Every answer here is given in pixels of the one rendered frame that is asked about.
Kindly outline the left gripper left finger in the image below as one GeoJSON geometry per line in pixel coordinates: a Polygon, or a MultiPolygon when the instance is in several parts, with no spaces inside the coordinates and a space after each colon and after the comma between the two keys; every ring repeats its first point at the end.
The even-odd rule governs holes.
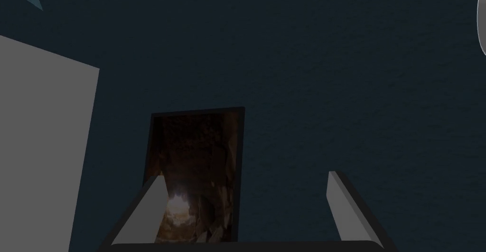
{"type": "Polygon", "coordinates": [[[151,177],[130,202],[99,249],[109,250],[117,244],[154,243],[168,198],[164,176],[151,177]]]}

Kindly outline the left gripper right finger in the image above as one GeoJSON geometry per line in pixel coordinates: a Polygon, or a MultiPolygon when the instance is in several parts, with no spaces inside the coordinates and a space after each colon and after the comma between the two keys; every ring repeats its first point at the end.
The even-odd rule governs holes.
{"type": "Polygon", "coordinates": [[[343,172],[328,173],[326,197],[342,241],[366,243],[378,251],[397,250],[391,237],[343,172]]]}

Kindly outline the grey flat panel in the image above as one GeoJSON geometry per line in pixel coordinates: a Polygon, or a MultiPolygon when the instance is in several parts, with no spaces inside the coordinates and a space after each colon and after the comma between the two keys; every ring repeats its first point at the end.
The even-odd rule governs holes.
{"type": "Polygon", "coordinates": [[[68,252],[98,75],[0,36],[0,252],[68,252]]]}

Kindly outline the pale grey rounded shape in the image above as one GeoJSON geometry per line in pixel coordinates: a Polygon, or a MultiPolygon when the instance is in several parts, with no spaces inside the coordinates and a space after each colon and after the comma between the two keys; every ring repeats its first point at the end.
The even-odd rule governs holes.
{"type": "Polygon", "coordinates": [[[477,0],[477,36],[481,50],[486,56],[486,0],[477,0]]]}

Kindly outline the dark framed brown wall picture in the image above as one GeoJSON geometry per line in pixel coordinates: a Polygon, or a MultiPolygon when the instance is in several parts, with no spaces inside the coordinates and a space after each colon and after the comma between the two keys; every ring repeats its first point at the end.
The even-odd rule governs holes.
{"type": "Polygon", "coordinates": [[[244,107],[154,113],[144,182],[163,176],[157,243],[238,240],[244,107]]]}

